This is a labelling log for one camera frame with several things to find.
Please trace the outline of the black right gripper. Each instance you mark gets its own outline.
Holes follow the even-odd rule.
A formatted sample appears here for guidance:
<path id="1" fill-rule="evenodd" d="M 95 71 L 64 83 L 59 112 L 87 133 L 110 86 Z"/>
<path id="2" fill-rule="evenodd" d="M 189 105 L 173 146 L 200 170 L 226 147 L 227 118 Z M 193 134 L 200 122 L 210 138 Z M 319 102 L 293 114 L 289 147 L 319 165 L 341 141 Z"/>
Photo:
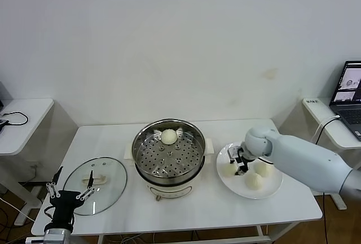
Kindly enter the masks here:
<path id="1" fill-rule="evenodd" d="M 236 165 L 237 170 L 235 175 L 241 176 L 248 172 L 248 163 L 253 161 L 253 154 L 246 146 L 230 147 L 227 150 L 230 164 Z"/>

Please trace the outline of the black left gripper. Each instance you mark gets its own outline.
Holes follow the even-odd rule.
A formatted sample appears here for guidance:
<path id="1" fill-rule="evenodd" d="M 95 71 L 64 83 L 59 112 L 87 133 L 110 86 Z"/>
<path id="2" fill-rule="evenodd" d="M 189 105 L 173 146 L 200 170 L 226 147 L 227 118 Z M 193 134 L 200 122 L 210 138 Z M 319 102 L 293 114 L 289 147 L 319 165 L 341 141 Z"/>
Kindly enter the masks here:
<path id="1" fill-rule="evenodd" d="M 87 189 L 80 193 L 79 191 L 58 191 L 57 183 L 62 169 L 63 167 L 60 167 L 52 180 L 46 184 L 50 203 L 55 208 L 51 221 L 54 224 L 73 224 L 75 209 L 81 207 L 84 201 L 95 192 L 93 171 L 90 172 Z"/>

